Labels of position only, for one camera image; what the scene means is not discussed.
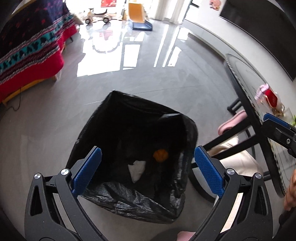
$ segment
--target gray tile floor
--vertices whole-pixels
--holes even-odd
[[[153,32],[131,31],[115,20],[110,26],[81,26],[63,53],[65,65],[58,81],[46,80],[25,91],[20,109],[9,110],[1,119],[0,204],[22,234],[33,175],[55,175],[65,167],[81,129],[111,90],[189,116],[197,125],[199,145],[217,137],[218,126],[231,117],[226,107],[236,94],[223,60],[205,44],[186,39],[186,29],[159,21],[153,21],[153,27]],[[16,97],[9,104],[16,106],[18,101]],[[264,164],[262,155],[257,156]],[[282,201],[270,182],[267,186],[277,220]],[[149,241],[168,229],[196,231],[212,208],[190,182],[184,210],[171,225],[123,218],[84,198],[79,201],[110,241]]]

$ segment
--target person's hand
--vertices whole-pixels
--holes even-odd
[[[287,188],[287,192],[284,198],[284,209],[290,211],[291,208],[296,206],[296,170],[290,178],[290,186]]]

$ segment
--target cable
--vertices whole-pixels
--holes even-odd
[[[0,121],[2,120],[2,118],[5,116],[6,112],[7,112],[9,109],[13,109],[13,111],[18,111],[19,108],[20,108],[20,101],[19,101],[19,106],[18,106],[16,109],[14,108],[14,106],[10,106],[10,107],[8,107],[8,108],[5,110],[4,115],[1,116]]]
[[[13,109],[13,111],[18,111],[18,109],[20,108],[20,101],[19,101],[19,106],[15,109],[13,106],[10,106],[6,109],[5,113],[9,110],[9,109]]]

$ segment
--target ride-on toy car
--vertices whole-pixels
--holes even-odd
[[[85,23],[86,24],[92,23],[94,21],[94,18],[98,18],[97,21],[103,20],[104,23],[108,23],[112,19],[112,17],[106,14],[107,14],[107,9],[103,13],[96,14],[94,13],[93,8],[89,8],[89,12],[87,16],[84,17]]]

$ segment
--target trash can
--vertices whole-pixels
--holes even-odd
[[[197,142],[193,120],[166,106],[112,91],[82,129],[67,168],[97,146],[102,161],[83,197],[112,213],[172,223],[185,202]],[[141,173],[132,169],[141,163]]]

